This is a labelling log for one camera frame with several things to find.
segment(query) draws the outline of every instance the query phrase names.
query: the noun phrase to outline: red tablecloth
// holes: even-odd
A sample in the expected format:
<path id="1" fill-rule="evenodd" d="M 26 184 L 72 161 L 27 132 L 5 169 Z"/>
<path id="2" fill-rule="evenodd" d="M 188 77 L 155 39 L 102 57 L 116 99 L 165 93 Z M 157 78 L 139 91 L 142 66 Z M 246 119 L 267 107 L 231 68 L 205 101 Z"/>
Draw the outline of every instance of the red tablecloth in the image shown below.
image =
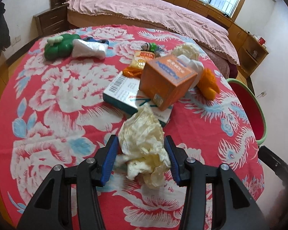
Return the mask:
<path id="1" fill-rule="evenodd" d="M 103 102 L 102 92 L 130 64 L 134 51 L 145 42 L 156 42 L 166 52 L 194 42 L 167 31 L 123 25 L 70 33 L 108 39 L 107 58 L 70 57 L 47 62 L 43 55 L 47 39 L 41 39 L 22 60 L 0 101 L 0 191 L 14 224 L 54 165 L 79 164 L 119 131 L 125 117 Z M 264 188 L 263 169 L 250 123 L 236 95 L 204 52 L 200 60 L 215 73 L 221 93 L 207 102 L 197 89 L 188 92 L 175 103 L 164 132 L 204 164 L 229 164 L 257 199 Z M 185 188 L 175 184 L 170 172 L 157 190 L 127 180 L 125 172 L 115 168 L 107 185 L 98 189 L 106 228 L 177 229 Z M 73 187 L 73 216 L 77 214 L 75 195 Z M 207 199 L 206 229 L 211 226 L 210 186 Z"/>

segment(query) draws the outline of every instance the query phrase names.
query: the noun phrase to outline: cardboard box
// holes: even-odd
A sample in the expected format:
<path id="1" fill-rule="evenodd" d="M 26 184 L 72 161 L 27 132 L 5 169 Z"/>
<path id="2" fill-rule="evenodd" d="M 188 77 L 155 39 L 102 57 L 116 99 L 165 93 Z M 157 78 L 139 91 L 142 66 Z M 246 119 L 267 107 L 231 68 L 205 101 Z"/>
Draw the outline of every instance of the cardboard box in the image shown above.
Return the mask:
<path id="1" fill-rule="evenodd" d="M 121 109 L 122 111 L 133 115 L 137 109 L 145 103 L 151 106 L 154 115 L 159 119 L 164 127 L 170 118 L 173 106 L 160 111 L 159 108 L 142 91 L 139 91 L 140 80 L 137 78 L 127 78 L 120 72 L 117 77 L 103 91 L 103 99 Z"/>
<path id="2" fill-rule="evenodd" d="M 167 55 L 146 63 L 139 89 L 164 111 L 185 95 L 196 77 L 183 61 Z"/>

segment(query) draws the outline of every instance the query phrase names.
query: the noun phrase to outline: green pepper toy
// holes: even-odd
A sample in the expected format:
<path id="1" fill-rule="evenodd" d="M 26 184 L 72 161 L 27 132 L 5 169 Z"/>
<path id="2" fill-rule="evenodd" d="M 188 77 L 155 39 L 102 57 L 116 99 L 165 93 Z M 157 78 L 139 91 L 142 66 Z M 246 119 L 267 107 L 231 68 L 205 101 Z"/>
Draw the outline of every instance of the green pepper toy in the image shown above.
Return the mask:
<path id="1" fill-rule="evenodd" d="M 73 49 L 73 39 L 81 38 L 78 34 L 63 34 L 49 38 L 45 46 L 45 59 L 52 61 L 70 56 Z"/>

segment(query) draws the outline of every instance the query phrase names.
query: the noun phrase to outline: red cup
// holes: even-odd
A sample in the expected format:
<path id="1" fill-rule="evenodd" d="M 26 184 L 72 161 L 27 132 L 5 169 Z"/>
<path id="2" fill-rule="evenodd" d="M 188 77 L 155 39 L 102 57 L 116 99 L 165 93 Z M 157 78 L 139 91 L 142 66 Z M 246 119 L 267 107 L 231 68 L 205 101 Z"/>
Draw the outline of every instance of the red cup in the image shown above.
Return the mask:
<path id="1" fill-rule="evenodd" d="M 260 37 L 260 39 L 259 39 L 259 44 L 260 44 L 260 45 L 263 45 L 263 44 L 265 44 L 265 43 L 266 43 L 266 41 L 264 40 L 264 38 Z"/>

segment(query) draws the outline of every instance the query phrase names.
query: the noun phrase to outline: metal bolt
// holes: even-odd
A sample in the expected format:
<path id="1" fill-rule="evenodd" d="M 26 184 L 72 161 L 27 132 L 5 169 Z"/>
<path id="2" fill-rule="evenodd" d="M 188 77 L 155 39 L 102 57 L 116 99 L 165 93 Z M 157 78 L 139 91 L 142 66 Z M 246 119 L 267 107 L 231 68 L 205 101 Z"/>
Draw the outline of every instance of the metal bolt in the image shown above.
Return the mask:
<path id="1" fill-rule="evenodd" d="M 195 158 L 193 158 L 193 157 L 187 157 L 186 160 L 188 163 L 195 163 L 196 162 Z"/>
<path id="2" fill-rule="evenodd" d="M 95 162 L 95 158 L 94 157 L 89 157 L 86 161 L 87 161 L 87 163 L 94 163 Z"/>
<path id="3" fill-rule="evenodd" d="M 55 165 L 55 167 L 53 168 L 55 171 L 60 171 L 62 169 L 62 165 L 57 164 Z"/>
<path id="4" fill-rule="evenodd" d="M 221 164 L 222 170 L 229 170 L 229 166 L 227 164 Z"/>

